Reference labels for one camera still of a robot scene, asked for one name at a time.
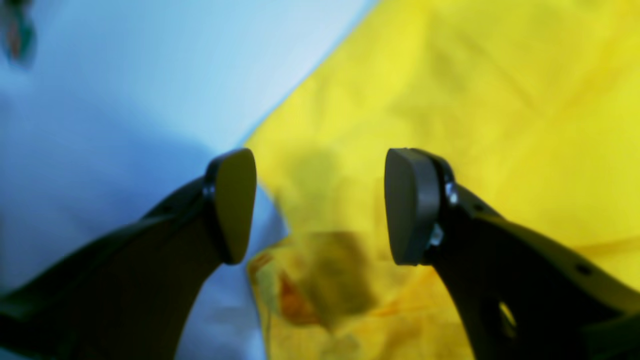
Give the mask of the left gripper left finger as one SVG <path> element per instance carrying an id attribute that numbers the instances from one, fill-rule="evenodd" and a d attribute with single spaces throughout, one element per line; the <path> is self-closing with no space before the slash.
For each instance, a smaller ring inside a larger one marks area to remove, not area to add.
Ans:
<path id="1" fill-rule="evenodd" d="M 249 148 L 215 157 L 135 223 L 1 298 L 1 347 L 32 360 L 172 360 L 202 285 L 237 265 L 258 187 Z"/>

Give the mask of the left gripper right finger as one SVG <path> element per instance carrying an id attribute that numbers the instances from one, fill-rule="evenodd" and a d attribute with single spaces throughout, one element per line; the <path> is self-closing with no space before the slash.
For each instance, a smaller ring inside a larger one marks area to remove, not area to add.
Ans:
<path id="1" fill-rule="evenodd" d="M 435 269 L 477 360 L 639 358 L 639 293 L 503 218 L 444 158 L 389 149 L 384 200 L 395 264 Z"/>

